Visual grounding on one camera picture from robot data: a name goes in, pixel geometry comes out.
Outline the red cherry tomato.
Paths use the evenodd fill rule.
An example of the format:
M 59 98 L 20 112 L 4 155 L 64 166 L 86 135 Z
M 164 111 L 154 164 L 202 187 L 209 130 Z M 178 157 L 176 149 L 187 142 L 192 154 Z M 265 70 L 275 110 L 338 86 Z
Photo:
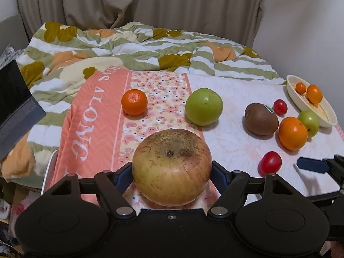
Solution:
M 266 174 L 277 173 L 281 166 L 282 158 L 280 155 L 275 151 L 270 151 L 262 157 L 258 165 L 258 172 L 264 177 Z
M 282 99 L 278 99 L 273 104 L 273 110 L 277 115 L 284 116 L 287 113 L 287 104 Z

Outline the large yellowish apple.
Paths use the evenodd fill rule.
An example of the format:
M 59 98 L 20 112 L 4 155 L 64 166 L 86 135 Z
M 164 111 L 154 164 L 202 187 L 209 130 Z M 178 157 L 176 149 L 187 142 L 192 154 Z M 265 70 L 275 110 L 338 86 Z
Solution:
M 207 144 L 195 133 L 168 129 L 153 133 L 134 152 L 132 176 L 138 190 L 161 206 L 183 206 L 206 188 L 212 170 Z

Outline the large green apple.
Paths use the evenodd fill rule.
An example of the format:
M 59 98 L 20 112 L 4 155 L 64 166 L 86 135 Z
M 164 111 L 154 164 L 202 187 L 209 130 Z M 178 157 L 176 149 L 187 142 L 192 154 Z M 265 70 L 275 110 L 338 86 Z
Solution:
M 198 126 L 208 126 L 218 120 L 223 111 L 223 100 L 208 88 L 192 92 L 185 103 L 185 116 Z

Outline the small green apple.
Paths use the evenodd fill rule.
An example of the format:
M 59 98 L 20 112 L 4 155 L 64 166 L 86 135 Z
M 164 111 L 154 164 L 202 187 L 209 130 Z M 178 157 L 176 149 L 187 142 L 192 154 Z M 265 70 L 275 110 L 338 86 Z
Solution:
M 319 119 L 317 115 L 310 110 L 301 111 L 297 117 L 306 127 L 308 137 L 314 137 L 319 131 Z

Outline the cream plate with duck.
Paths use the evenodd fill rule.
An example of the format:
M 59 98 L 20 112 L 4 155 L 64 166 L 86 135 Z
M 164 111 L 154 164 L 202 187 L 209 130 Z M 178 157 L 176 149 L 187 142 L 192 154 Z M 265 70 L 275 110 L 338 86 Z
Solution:
M 313 104 L 308 99 L 307 93 L 299 94 L 296 91 L 297 83 L 303 83 L 307 89 L 310 86 L 310 83 L 295 75 L 287 75 L 286 77 L 286 88 L 288 95 L 298 109 L 301 111 L 313 111 L 317 115 L 321 127 L 336 126 L 338 119 L 335 111 L 327 99 L 323 97 L 319 104 Z

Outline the large orange in plate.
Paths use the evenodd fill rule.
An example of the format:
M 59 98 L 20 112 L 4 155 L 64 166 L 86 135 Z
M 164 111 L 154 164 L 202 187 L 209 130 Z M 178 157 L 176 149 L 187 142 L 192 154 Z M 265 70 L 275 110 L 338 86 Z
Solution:
M 323 93 L 320 88 L 314 84 L 307 87 L 306 95 L 312 104 L 319 104 L 323 100 Z

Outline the brown kiwi with sticker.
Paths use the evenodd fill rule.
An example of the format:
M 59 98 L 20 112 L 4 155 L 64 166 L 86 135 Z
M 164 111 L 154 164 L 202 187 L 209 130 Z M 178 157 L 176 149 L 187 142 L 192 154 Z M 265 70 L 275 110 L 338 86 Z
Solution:
M 274 134 L 279 126 L 279 120 L 269 107 L 261 103 L 251 103 L 245 109 L 244 125 L 259 136 Z

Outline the pink floral tablecloth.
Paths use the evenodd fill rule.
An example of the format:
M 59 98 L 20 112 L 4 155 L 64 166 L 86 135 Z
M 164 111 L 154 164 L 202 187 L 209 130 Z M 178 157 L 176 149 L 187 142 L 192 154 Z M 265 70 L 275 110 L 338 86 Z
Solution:
M 188 96 L 202 87 L 218 93 L 223 100 L 219 119 L 197 127 L 184 116 Z M 147 96 L 144 114 L 131 116 L 121 106 L 130 89 Z M 305 196 L 335 192 L 337 183 L 327 174 L 300 170 L 299 157 L 332 158 L 343 154 L 343 132 L 339 127 L 319 131 L 299 151 L 288 151 L 276 136 L 259 137 L 243 124 L 250 103 L 271 105 L 288 101 L 282 85 L 217 76 L 172 72 L 131 72 L 110 66 L 96 71 L 78 91 L 62 128 L 60 149 L 54 153 L 47 171 L 44 190 L 67 174 L 91 178 L 96 173 L 116 171 L 132 160 L 134 151 L 152 133 L 165 129 L 187 129 L 204 139 L 212 158 L 227 170 L 258 175 L 258 163 L 269 151 L 282 158 L 279 175 Z

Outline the small mandarin in plate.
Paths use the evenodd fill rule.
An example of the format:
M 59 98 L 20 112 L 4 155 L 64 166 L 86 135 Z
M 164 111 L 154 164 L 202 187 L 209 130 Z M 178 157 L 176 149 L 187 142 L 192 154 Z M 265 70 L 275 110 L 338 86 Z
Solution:
M 306 85 L 303 83 L 303 82 L 298 82 L 296 85 L 295 85 L 295 91 L 300 94 L 300 95 L 303 95 L 306 93 L 307 91 L 307 87 Z

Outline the dark laptop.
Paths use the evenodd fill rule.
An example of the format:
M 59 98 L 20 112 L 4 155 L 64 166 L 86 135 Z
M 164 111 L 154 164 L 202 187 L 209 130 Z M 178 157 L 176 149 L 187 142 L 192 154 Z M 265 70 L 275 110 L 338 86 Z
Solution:
M 34 99 L 16 61 L 1 69 L 0 157 L 4 159 L 15 144 L 46 112 Z

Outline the green striped floral quilt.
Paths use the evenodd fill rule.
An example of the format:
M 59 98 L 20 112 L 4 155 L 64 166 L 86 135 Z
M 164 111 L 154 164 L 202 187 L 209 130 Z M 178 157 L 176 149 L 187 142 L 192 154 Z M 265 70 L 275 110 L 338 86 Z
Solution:
M 280 84 L 283 79 L 252 48 L 215 35 L 130 22 L 117 29 L 81 30 L 48 21 L 23 51 L 7 47 L 33 97 L 46 112 L 1 161 L 6 181 L 25 178 L 41 188 L 62 124 L 82 85 L 111 65 L 132 71 L 171 71 Z

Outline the beige curtain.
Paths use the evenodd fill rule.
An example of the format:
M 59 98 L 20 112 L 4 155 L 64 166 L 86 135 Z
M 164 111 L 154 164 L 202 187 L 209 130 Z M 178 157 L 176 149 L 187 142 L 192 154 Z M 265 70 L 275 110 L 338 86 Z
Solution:
M 212 34 L 252 46 L 262 0 L 17 0 L 28 35 L 45 22 L 113 29 L 136 21 Z

